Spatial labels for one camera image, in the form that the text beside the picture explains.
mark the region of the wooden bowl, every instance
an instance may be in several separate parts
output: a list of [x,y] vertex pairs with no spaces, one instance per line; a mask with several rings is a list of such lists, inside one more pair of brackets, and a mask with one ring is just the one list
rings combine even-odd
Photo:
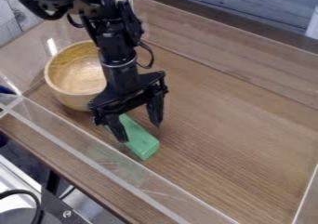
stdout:
[[75,43],[46,64],[44,79],[59,102],[87,112],[88,102],[106,87],[106,79],[92,41]]

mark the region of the wooden table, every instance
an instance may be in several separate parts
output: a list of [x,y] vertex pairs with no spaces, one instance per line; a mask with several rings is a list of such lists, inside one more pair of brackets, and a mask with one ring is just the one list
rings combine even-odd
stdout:
[[[94,127],[90,113],[68,110],[50,94],[42,79],[50,38],[62,49],[87,35],[63,20],[44,22],[1,48],[1,70],[27,88],[31,100],[120,149],[104,128]],[[142,165],[238,222],[291,223],[318,163],[317,110],[159,46],[151,47],[154,68],[168,74],[170,94],[160,129],[151,126],[144,108],[131,112],[162,145]],[[9,115],[0,129],[130,222],[172,222]],[[63,127],[56,129],[68,136]],[[68,138],[79,141],[80,148],[80,137]]]

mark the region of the green block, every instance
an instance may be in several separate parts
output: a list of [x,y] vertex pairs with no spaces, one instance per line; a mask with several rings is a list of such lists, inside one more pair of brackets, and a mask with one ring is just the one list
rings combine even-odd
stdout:
[[124,125],[130,139],[126,146],[130,148],[132,153],[146,161],[159,150],[159,140],[128,115],[120,115],[119,120]]

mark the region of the bowl rim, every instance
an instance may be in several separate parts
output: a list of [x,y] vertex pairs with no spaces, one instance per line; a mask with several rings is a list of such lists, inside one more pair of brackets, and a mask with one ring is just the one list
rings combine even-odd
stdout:
[[66,91],[66,90],[63,90],[63,89],[60,89],[55,84],[54,84],[54,82],[51,81],[51,78],[50,78],[50,76],[48,76],[48,69],[50,69],[50,66],[51,66],[51,64],[52,64],[52,61],[54,61],[54,59],[67,50],[67,49],[70,49],[70,48],[72,48],[74,46],[78,46],[78,45],[82,45],[82,44],[87,44],[87,43],[95,43],[92,40],[84,40],[84,41],[80,41],[80,42],[76,42],[76,43],[74,43],[72,45],[70,45],[70,46],[67,46],[50,60],[48,60],[48,62],[46,63],[46,66],[44,66],[44,80],[46,80],[46,82],[47,82],[47,84],[48,84],[48,86],[52,88],[52,89],[55,89],[59,93],[62,93],[62,94],[64,94],[64,95],[70,95],[70,96],[76,96],[76,97],[79,97],[79,96],[92,96],[92,95],[98,95],[100,92],[96,92],[96,93],[83,93],[83,94],[78,94],[78,93],[71,93],[71,92],[68,92],[68,91]]

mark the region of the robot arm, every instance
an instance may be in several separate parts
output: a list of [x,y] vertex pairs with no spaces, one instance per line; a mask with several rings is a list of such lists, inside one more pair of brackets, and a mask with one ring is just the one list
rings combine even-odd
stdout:
[[[107,87],[90,102],[96,125],[107,125],[116,139],[128,137],[119,115],[147,104],[150,120],[159,126],[163,121],[164,96],[168,88],[164,72],[139,74],[136,52],[142,46],[154,57],[150,47],[142,42],[142,22],[132,12],[130,0],[20,0],[27,8],[44,20],[58,20],[66,14],[70,23],[86,28],[99,48],[99,60],[107,79]],[[80,23],[72,14],[79,14]]]

